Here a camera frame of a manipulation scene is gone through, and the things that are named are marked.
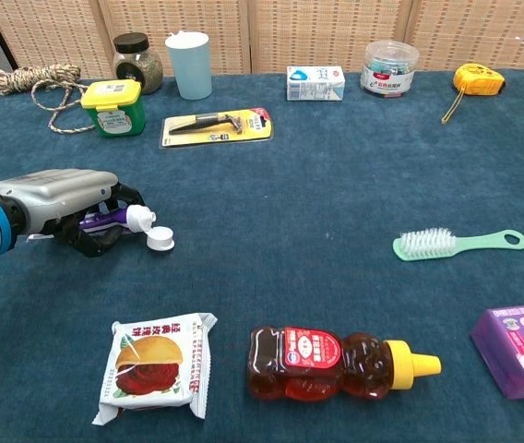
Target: tape measure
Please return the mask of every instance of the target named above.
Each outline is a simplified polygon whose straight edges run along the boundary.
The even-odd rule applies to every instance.
[[[453,85],[458,90],[458,96],[442,118],[443,125],[459,107],[463,95],[497,95],[502,92],[506,80],[489,67],[467,63],[455,71]]]

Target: table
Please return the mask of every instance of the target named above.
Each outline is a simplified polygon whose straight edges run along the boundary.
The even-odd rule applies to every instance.
[[[502,72],[501,96],[466,97],[446,126],[452,72],[418,73],[398,100],[349,74],[343,102],[286,102],[278,75],[214,78],[187,102],[166,79],[133,138],[56,135],[28,94],[0,97],[0,180],[112,171],[176,240],[159,254],[127,236],[92,259],[22,240],[0,257],[0,441],[524,441],[524,401],[502,396],[469,337],[486,308],[524,304],[524,251],[404,263],[391,250],[428,227],[524,233],[524,71]],[[167,116],[257,106],[270,141],[158,149]],[[87,122],[77,109],[57,125]],[[219,318],[207,419],[186,406],[91,425],[111,324],[190,312]],[[245,364],[260,325],[403,339],[443,373],[379,402],[256,401]]]

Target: robotic hand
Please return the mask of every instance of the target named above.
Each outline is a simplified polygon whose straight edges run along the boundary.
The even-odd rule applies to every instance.
[[[73,246],[87,257],[108,251],[123,233],[113,226],[104,235],[89,235],[79,228],[86,213],[127,205],[144,205],[133,188],[103,171],[52,169],[0,182],[0,254],[14,247],[21,234],[40,233]]]

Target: blue ring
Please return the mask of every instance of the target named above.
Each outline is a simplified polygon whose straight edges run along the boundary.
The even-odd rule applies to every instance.
[[[6,213],[0,206],[0,234],[2,235],[2,242],[0,243],[0,254],[4,254],[10,248],[12,243],[12,228],[7,219]]]

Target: woven wall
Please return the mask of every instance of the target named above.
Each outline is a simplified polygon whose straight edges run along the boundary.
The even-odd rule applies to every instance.
[[[414,0],[406,42],[421,69],[524,68],[524,0]]]
[[[411,0],[251,0],[252,71],[289,65],[360,71],[364,47],[401,40]]]
[[[71,63],[83,78],[112,76],[96,1],[0,0],[0,31],[19,66]]]
[[[130,31],[148,34],[167,76],[173,71],[164,42],[178,30],[208,34],[213,74],[250,72],[246,0],[100,0],[100,4],[111,38]]]

